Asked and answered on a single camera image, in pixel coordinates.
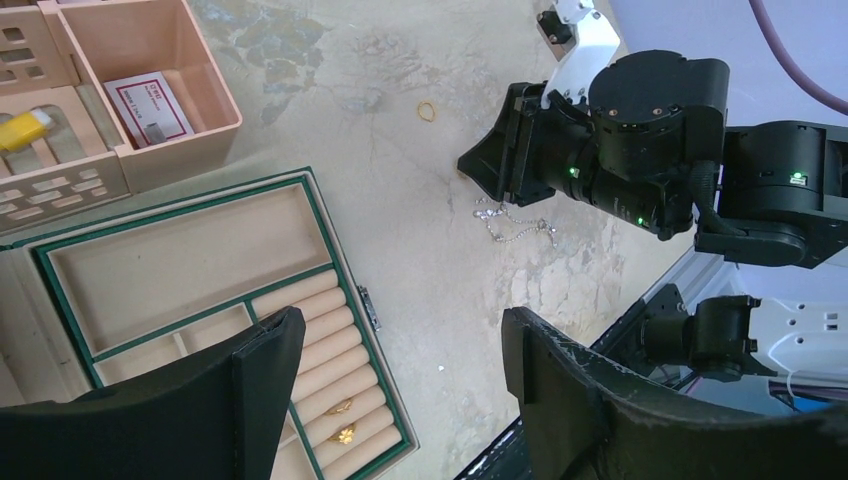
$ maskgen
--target table surface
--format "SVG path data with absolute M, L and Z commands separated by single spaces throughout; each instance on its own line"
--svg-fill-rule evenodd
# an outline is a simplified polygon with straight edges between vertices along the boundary
M 482 193 L 456 158 L 492 127 L 510 83 L 552 71 L 542 1 L 190 3 L 244 115 L 228 166 L 0 240 L 312 166 L 421 441 L 384 478 L 452 478 L 518 415 L 504 308 L 527 305 L 591 343 L 691 244 L 660 244 L 561 194 L 514 211 L 550 221 L 556 248 L 542 235 L 496 244 L 473 217 Z

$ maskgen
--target yellow bottle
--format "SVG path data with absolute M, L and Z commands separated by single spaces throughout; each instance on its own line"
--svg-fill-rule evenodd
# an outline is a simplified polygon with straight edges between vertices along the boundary
M 0 124 L 0 148 L 16 152 L 47 135 L 56 122 L 44 110 L 35 108 Z

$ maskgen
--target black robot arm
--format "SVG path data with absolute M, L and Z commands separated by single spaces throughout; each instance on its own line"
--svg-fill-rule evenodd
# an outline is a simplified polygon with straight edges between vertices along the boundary
M 513 84 L 458 168 L 496 201 L 559 190 L 660 240 L 691 228 L 694 204 L 696 250 L 813 268 L 848 239 L 848 129 L 727 128 L 729 78 L 720 60 L 653 50 L 603 69 L 579 104 L 554 90 L 544 109 L 545 84 Z

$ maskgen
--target necklace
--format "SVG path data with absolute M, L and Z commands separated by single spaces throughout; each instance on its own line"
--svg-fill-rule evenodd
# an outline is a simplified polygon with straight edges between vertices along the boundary
M 554 226 L 551 225 L 550 223 L 548 223 L 548 221 L 545 220 L 544 218 L 540 218 L 538 220 L 519 220 L 519 219 L 512 216 L 509 209 L 506 208 L 506 205 L 503 202 L 498 203 L 498 202 L 495 202 L 495 201 L 490 200 L 488 198 L 481 198 L 481 199 L 477 200 L 476 204 L 477 205 L 484 205 L 484 204 L 496 205 L 496 208 L 486 208 L 486 209 L 483 209 L 483 210 L 474 210 L 474 217 L 479 218 L 480 220 L 486 222 L 486 229 L 489 230 L 489 234 L 492 236 L 492 240 L 494 240 L 495 242 L 497 242 L 497 243 L 512 243 L 512 242 L 518 240 L 519 238 L 523 237 L 524 235 L 526 235 L 530 232 L 537 232 L 537 233 L 544 233 L 548 237 L 550 237 L 551 246 L 556 248 L 557 243 L 556 243 L 556 239 L 554 238 L 554 234 L 556 233 L 556 228 L 554 228 Z M 507 239 L 506 237 L 503 236 L 503 234 L 496 233 L 495 229 L 492 228 L 492 220 L 495 217 L 500 217 L 501 215 L 503 215 L 504 217 L 509 219 L 509 221 L 511 221 L 512 223 L 514 223 L 516 225 L 533 225 L 533 226 L 529 227 L 529 228 L 525 228 L 524 230 L 518 232 L 518 234 L 516 236 Z

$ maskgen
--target gold ring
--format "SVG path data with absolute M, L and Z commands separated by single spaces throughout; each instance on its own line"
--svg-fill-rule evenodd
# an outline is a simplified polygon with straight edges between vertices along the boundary
M 332 437 L 328 438 L 327 440 L 329 440 L 331 442 L 338 442 L 338 443 L 341 443 L 342 445 L 350 445 L 353 442 L 353 434 L 355 432 L 356 432 L 356 424 L 351 423 L 350 425 L 346 426 L 345 428 L 339 430 L 338 433 L 336 433 Z
M 353 405 L 353 399 L 348 398 L 347 400 L 339 403 L 338 405 L 341 405 L 341 406 L 336 406 L 335 408 L 331 408 L 330 410 L 327 410 L 327 412 L 324 413 L 324 415 L 327 415 L 327 416 L 338 415 L 340 413 L 344 413 L 344 412 L 350 410 L 351 405 Z
M 422 113 L 421 112 L 422 107 L 430 107 L 430 115 L 425 114 L 426 110 L 425 110 L 424 113 Z M 434 121 L 436 121 L 436 107 L 434 107 L 433 104 L 428 102 L 427 100 L 424 100 L 424 101 L 422 101 L 421 103 L 418 104 L 418 110 L 417 111 L 418 111 L 418 116 L 421 117 L 421 120 L 424 120 L 425 122 L 430 122 L 430 123 L 433 123 Z

